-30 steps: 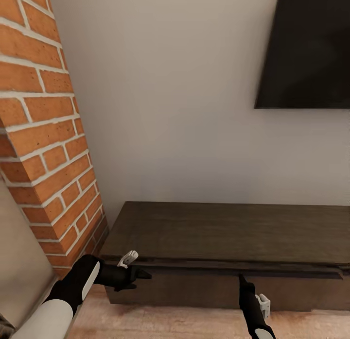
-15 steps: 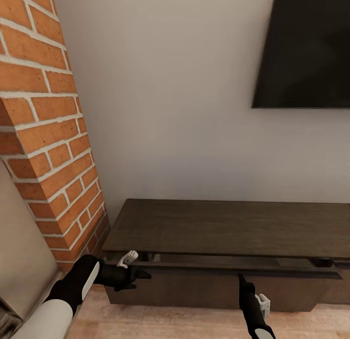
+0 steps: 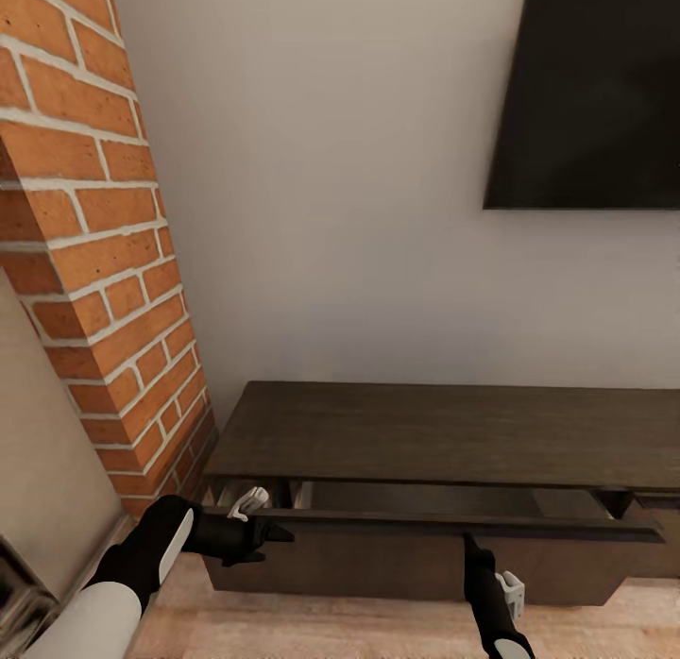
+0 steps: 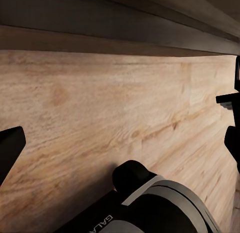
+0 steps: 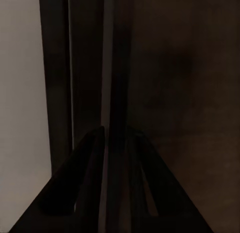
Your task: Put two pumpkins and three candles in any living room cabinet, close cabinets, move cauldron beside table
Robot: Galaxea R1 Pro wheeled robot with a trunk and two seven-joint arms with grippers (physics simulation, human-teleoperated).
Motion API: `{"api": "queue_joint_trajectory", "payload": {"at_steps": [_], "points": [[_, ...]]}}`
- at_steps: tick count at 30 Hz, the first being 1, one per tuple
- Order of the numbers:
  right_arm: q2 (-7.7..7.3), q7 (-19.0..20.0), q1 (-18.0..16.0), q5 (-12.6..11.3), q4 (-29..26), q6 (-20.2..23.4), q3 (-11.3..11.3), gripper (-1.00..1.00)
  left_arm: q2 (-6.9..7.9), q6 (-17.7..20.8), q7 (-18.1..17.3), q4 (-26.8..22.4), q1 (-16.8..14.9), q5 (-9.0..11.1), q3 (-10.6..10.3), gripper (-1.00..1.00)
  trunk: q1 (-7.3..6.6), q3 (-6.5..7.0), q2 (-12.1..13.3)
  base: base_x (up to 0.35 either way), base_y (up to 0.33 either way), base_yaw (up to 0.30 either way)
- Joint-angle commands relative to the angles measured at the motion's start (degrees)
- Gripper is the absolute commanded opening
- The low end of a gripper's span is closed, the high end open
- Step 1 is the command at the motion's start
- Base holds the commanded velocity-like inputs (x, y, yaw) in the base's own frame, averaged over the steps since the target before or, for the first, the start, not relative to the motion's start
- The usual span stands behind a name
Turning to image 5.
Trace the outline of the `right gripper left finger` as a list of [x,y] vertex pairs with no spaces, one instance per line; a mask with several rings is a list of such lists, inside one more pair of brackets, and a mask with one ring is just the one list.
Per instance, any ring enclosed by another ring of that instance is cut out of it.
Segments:
[[90,130],[8,233],[98,233],[105,128]]

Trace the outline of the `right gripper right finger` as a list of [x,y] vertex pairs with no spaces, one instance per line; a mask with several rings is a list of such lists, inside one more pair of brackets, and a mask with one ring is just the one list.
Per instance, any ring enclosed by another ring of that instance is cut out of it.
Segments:
[[[214,233],[146,134],[127,127],[131,233]],[[158,216],[148,210],[141,165]]]

